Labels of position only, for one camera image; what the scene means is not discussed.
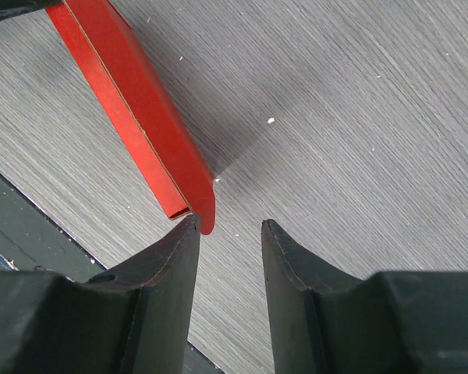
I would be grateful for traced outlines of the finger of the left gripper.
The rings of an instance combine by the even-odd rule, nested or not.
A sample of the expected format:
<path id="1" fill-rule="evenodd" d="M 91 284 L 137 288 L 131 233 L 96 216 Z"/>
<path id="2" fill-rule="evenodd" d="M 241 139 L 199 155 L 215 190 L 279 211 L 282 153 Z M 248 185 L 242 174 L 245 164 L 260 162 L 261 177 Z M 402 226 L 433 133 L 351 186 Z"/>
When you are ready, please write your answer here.
<path id="1" fill-rule="evenodd" d="M 0 0 L 0 22 L 62 4 L 62 0 Z"/>

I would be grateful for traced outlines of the red cardboard paper box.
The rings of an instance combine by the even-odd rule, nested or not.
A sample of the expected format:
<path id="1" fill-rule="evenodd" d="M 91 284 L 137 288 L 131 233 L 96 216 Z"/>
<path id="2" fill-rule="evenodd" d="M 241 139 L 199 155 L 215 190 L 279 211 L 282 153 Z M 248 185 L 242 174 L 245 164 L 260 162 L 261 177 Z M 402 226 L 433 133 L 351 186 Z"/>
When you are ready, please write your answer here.
<path id="1" fill-rule="evenodd" d="M 213 175 L 132 28 L 109 1 L 46 10 L 165 215 L 215 225 Z"/>

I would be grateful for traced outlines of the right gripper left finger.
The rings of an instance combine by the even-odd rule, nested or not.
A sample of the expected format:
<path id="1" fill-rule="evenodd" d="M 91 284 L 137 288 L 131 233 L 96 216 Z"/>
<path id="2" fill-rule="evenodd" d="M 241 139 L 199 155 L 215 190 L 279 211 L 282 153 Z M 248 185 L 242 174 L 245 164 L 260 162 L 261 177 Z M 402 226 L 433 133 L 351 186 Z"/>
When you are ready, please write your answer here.
<path id="1" fill-rule="evenodd" d="M 0 270 L 0 373 L 180 373 L 199 229 L 189 215 L 84 283 Z"/>

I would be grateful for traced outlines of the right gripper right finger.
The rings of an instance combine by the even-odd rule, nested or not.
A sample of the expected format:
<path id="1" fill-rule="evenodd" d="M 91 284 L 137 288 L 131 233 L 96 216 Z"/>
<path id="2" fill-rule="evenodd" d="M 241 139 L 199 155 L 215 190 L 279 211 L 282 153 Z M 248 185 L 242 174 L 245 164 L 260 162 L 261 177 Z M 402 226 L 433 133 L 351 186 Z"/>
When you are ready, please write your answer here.
<path id="1" fill-rule="evenodd" d="M 277 373 L 468 373 L 468 271 L 361 280 L 274 220 L 261 247 Z"/>

